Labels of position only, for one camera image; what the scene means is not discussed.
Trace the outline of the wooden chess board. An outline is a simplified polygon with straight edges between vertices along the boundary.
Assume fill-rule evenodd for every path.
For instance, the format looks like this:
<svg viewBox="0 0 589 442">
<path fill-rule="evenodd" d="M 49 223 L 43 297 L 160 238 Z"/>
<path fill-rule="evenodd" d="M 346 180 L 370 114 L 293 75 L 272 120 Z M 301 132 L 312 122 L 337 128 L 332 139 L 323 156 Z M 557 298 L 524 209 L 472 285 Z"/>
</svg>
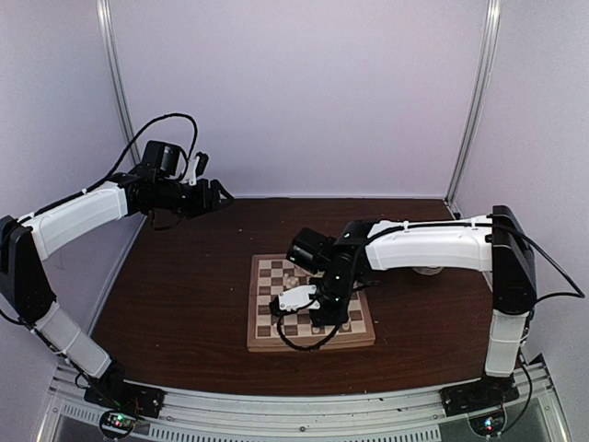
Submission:
<svg viewBox="0 0 589 442">
<path fill-rule="evenodd" d="M 277 317 L 273 316 L 269 304 L 283 289 L 283 278 L 294 275 L 299 285 L 306 285 L 312 274 L 295 266 L 279 254 L 258 254 L 252 257 L 249 295 L 247 348 L 252 353 L 286 352 L 291 348 L 280 336 L 272 331 Z M 352 294 L 348 307 L 351 332 L 341 332 L 321 346 L 323 350 L 349 349 L 372 346 L 375 343 L 375 330 L 370 309 L 363 291 Z M 310 346 L 329 335 L 331 326 L 321 327 L 320 334 L 313 334 L 308 310 L 302 310 L 285 317 L 282 330 L 285 337 L 299 346 Z"/>
</svg>

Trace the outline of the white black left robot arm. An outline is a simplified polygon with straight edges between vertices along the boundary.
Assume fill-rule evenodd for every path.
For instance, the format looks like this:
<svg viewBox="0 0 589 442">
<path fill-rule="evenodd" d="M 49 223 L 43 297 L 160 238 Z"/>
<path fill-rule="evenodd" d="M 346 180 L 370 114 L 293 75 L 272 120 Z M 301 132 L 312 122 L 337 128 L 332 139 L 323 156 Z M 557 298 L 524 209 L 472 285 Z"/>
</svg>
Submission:
<svg viewBox="0 0 589 442">
<path fill-rule="evenodd" d="M 98 396 L 113 409 L 132 401 L 132 388 L 112 373 L 109 354 L 88 335 L 111 281 L 136 238 L 141 216 L 166 212 L 189 220 L 226 208 L 233 197 L 207 180 L 208 157 L 196 153 L 184 173 L 180 148 L 151 141 L 128 172 L 45 211 L 1 220 L 1 294 L 12 321 L 45 339 L 53 351 L 98 379 Z"/>
</svg>

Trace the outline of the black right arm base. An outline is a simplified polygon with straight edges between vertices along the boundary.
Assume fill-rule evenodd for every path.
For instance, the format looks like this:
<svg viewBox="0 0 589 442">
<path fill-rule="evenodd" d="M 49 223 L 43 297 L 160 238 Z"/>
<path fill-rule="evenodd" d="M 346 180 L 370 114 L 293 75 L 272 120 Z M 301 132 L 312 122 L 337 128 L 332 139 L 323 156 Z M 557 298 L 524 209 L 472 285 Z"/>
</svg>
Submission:
<svg viewBox="0 0 589 442">
<path fill-rule="evenodd" d="M 514 382 L 514 372 L 497 374 L 484 371 L 478 380 L 444 387 L 441 401 L 447 417 L 474 413 L 497 407 L 520 397 Z"/>
</svg>

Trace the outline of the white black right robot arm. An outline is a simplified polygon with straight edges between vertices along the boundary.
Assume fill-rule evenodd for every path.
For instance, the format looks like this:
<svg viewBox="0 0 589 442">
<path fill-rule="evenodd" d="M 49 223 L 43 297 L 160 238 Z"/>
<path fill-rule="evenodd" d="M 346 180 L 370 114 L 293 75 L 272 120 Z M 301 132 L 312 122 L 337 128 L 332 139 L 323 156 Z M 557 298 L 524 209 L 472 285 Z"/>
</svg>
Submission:
<svg viewBox="0 0 589 442">
<path fill-rule="evenodd" d="M 513 211 L 495 205 L 488 215 L 431 222 L 352 221 L 337 237 L 303 228 L 287 261 L 312 274 L 310 283 L 282 291 L 275 316 L 313 310 L 315 326 L 340 326 L 355 284 L 372 271 L 461 268 L 492 274 L 492 319 L 485 376 L 472 399 L 493 405 L 507 391 L 525 321 L 537 301 L 535 254 Z"/>
</svg>

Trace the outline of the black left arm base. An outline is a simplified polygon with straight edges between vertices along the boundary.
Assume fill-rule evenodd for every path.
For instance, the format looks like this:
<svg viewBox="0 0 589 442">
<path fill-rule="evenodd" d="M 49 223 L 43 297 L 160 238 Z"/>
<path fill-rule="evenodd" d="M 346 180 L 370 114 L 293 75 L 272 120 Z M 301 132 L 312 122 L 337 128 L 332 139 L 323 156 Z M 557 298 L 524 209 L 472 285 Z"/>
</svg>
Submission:
<svg viewBox="0 0 589 442">
<path fill-rule="evenodd" d="M 99 378 L 92 377 L 77 364 L 73 367 L 87 382 L 84 401 L 133 417 L 159 417 L 166 393 L 126 381 L 124 368 L 118 361 L 111 361 Z"/>
</svg>

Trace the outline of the white pawn cluster piece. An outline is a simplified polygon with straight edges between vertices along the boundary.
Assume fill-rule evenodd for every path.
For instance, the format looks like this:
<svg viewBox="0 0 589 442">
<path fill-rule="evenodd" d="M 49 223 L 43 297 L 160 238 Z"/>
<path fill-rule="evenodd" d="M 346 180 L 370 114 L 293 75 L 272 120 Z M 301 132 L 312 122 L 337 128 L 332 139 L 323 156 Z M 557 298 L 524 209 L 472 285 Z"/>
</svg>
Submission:
<svg viewBox="0 0 589 442">
<path fill-rule="evenodd" d="M 293 288 L 298 287 L 300 284 L 299 282 L 299 278 L 297 276 L 294 275 L 286 275 L 283 278 L 283 289 L 284 290 L 290 290 Z"/>
</svg>

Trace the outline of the white scalloped bowl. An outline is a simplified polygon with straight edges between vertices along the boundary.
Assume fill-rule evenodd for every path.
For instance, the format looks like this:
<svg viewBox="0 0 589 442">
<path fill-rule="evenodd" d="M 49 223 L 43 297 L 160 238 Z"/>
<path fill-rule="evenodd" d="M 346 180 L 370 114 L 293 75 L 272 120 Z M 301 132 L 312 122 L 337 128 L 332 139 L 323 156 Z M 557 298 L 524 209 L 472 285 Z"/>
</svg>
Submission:
<svg viewBox="0 0 589 442">
<path fill-rule="evenodd" d="M 437 274 L 441 273 L 444 268 L 443 267 L 432 267 L 432 266 L 425 266 L 425 267 L 412 267 L 413 272 L 422 276 L 436 276 Z"/>
</svg>

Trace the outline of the right aluminium corner post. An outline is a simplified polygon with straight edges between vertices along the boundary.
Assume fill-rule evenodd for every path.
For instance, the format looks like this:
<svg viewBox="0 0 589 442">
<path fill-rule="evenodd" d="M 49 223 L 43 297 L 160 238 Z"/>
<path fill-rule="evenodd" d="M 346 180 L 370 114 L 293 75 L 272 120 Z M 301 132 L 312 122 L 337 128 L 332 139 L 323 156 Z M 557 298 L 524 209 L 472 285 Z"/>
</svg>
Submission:
<svg viewBox="0 0 589 442">
<path fill-rule="evenodd" d="M 461 137 L 456 163 L 451 175 L 445 195 L 445 203 L 452 213 L 458 213 L 457 196 L 460 184 L 464 178 L 468 157 L 474 145 L 479 120 L 482 114 L 484 97 L 488 87 L 493 62 L 499 39 L 502 17 L 502 1 L 489 0 L 487 2 L 486 17 L 479 51 L 478 67 L 475 75 L 474 87 L 468 108 L 465 128 Z"/>
</svg>

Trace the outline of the aluminium corner post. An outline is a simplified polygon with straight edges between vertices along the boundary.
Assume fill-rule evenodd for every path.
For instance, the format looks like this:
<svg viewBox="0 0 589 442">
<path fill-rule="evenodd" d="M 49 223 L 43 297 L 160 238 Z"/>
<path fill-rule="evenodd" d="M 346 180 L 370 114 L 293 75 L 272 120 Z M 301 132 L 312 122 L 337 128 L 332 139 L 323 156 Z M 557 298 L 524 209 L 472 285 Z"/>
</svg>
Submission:
<svg viewBox="0 0 589 442">
<path fill-rule="evenodd" d="M 98 26 L 109 65 L 110 82 L 114 93 L 116 110 L 121 124 L 123 137 L 127 142 L 130 142 L 133 138 L 134 130 L 122 80 L 121 66 L 112 22 L 110 1 L 97 0 L 96 6 L 98 13 Z"/>
<path fill-rule="evenodd" d="M 502 1 L 489 0 L 487 2 L 486 17 L 479 51 L 478 67 L 475 75 L 474 87 L 468 108 L 465 128 L 461 137 L 456 163 L 451 175 L 445 195 L 445 203 L 452 213 L 458 213 L 457 196 L 460 184 L 464 178 L 468 157 L 474 145 L 479 120 L 482 114 L 484 97 L 488 87 L 493 62 L 499 39 L 502 17 Z"/>
</svg>

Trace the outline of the left aluminium corner post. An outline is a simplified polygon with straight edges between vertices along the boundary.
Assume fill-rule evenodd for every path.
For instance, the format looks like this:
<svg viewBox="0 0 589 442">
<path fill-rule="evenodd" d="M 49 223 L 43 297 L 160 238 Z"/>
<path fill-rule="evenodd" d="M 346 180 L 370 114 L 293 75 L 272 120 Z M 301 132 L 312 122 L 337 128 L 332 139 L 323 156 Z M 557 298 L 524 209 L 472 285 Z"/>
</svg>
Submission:
<svg viewBox="0 0 589 442">
<path fill-rule="evenodd" d="M 116 110 L 121 124 L 123 137 L 127 142 L 130 142 L 133 138 L 134 130 L 122 80 L 121 66 L 112 22 L 110 1 L 97 0 L 96 6 L 98 13 L 98 26 L 109 65 L 110 82 L 114 93 Z"/>
</svg>

